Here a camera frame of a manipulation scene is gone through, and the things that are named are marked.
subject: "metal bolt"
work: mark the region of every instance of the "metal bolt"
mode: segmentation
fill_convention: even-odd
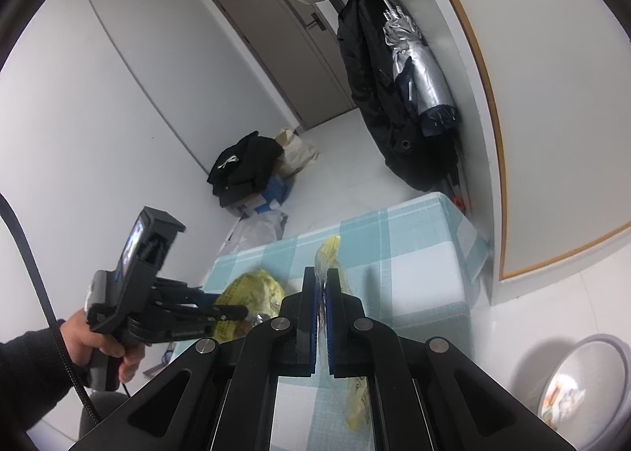
[[[289,320],[287,318],[274,318],[271,325],[274,330],[286,330],[289,328]]]
[[[444,353],[449,349],[449,343],[440,337],[430,341],[430,349],[434,353]]]
[[[368,318],[359,318],[355,320],[353,326],[357,328],[357,330],[365,332],[366,330],[370,330],[372,328],[372,321]]]
[[[201,353],[210,353],[215,350],[215,341],[212,339],[200,339],[195,343],[195,349]]]

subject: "door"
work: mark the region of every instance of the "door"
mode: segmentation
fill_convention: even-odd
[[[310,129],[354,108],[337,40],[316,7],[293,0],[215,0]]]

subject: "silver umbrella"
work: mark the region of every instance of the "silver umbrella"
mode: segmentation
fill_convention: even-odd
[[[437,136],[460,123],[445,75],[414,21],[388,4],[386,43],[392,47],[393,74],[408,111],[420,121],[424,136]]]

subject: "white plastic bag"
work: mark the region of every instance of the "white plastic bag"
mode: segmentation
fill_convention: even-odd
[[[274,243],[283,237],[287,215],[273,210],[239,221],[220,255],[242,252],[264,244]]]
[[[308,167],[319,155],[313,146],[296,136],[292,129],[281,129],[276,142],[285,151],[278,160],[278,174],[283,178],[291,177]]]

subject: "plaid tablecloth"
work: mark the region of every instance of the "plaid tablecloth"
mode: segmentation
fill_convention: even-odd
[[[473,356],[469,306],[480,290],[488,246],[443,194],[220,257],[204,290],[221,292],[239,275],[263,268],[287,294],[297,292],[304,268],[333,235],[340,235],[338,260],[368,317],[416,341],[441,335]],[[179,343],[174,356],[193,342]],[[320,357],[311,378],[280,378],[271,450],[373,449],[370,428],[355,433],[346,425],[345,392],[346,381],[329,377]]]

